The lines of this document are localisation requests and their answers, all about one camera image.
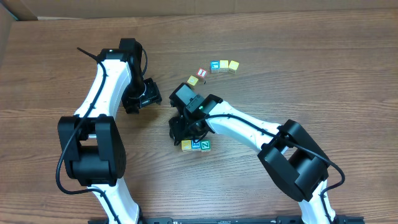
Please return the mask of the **yellow K block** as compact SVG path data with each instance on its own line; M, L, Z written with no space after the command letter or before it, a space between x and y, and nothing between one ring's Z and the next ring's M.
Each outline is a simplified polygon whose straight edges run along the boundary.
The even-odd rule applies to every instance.
M181 141L181 148L183 152L188 152L192 150L192 141L191 140L183 140Z

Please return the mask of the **blue P block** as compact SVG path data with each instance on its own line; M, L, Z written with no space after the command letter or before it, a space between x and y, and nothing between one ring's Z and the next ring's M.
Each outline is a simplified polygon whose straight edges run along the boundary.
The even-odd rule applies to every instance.
M192 151L201 151L201 142L198 141L192 141L192 146L191 146Z

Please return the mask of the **green N block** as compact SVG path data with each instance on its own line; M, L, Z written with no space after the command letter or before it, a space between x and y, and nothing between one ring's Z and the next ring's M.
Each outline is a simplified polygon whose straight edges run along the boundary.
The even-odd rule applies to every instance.
M201 141L201 152L210 152L211 151L211 142L209 140Z

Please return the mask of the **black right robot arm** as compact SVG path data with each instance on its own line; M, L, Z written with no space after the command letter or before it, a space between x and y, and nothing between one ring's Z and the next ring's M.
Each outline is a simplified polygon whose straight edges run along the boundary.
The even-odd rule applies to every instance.
M303 223L335 223L327 192L332 161L297 122L269 123L233 108L215 95L206 98L181 83L170 95L178 116L170 119L170 137L201 141L207 133L225 135L253 149L275 185L298 202Z

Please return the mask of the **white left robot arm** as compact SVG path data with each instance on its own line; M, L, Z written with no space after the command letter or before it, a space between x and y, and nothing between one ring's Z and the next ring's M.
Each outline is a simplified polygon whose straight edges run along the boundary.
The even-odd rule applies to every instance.
M97 64L89 93L74 115L58 122L62 153L56 185L67 195L93 193L108 216L104 223L143 223L123 177L126 150L116 115L120 106L138 114L162 97L156 82L144 78L147 53L136 39L121 39L118 48L89 57Z

